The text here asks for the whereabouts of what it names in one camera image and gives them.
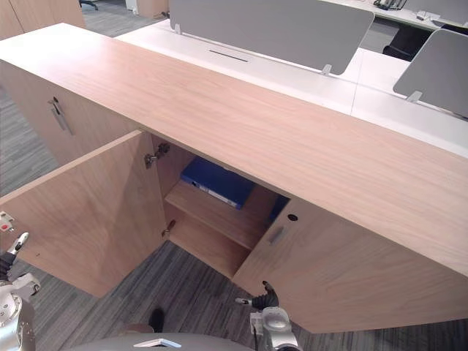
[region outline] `shoe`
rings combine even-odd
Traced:
[[[164,327],[164,312],[162,309],[157,308],[151,313],[148,324],[154,329],[154,333],[162,333]]]

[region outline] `black cable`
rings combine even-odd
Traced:
[[[258,339],[257,339],[257,329],[254,328],[254,343],[255,343],[255,351],[258,351]]]

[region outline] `cabinet shelf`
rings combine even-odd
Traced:
[[[268,216],[276,193],[256,185],[241,210],[179,181],[167,194],[166,201],[220,232],[237,244],[252,250],[268,229]]]
[[[170,240],[228,278],[233,278],[249,250],[171,205],[165,212],[176,220]]]

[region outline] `open cabinet door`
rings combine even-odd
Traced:
[[[26,262],[103,296],[163,242],[165,215],[151,135],[134,131],[0,198],[15,220],[3,248],[29,231]]]

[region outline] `wood grain surface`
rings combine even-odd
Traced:
[[[228,278],[249,255],[249,250],[169,203],[165,203],[165,213],[167,222],[176,220],[169,239]]]
[[[75,0],[48,0],[53,19],[56,23],[68,23],[73,26],[85,28],[85,20],[79,1]]]
[[[252,250],[268,229],[268,216],[276,194],[262,186],[253,188],[241,210],[222,202],[185,181],[179,181],[165,200],[179,210]]]
[[[169,10],[168,0],[137,0],[138,14],[147,18],[161,17],[161,12]]]
[[[468,275],[467,159],[64,24],[0,42],[0,59]]]
[[[78,0],[10,0],[25,32],[55,23],[85,28]]]
[[[149,133],[134,131],[0,198],[31,233],[26,262],[103,296],[162,242],[166,228],[156,169],[147,170]]]
[[[24,33],[10,0],[0,0],[0,40]]]
[[[233,281],[259,295],[262,280],[312,333],[468,317],[467,277],[302,200],[288,203]]]
[[[15,66],[5,64],[0,79],[59,165],[137,129],[119,114]],[[55,119],[49,103],[54,97],[73,135]]]
[[[25,32],[56,23],[49,0],[10,0],[10,2]]]

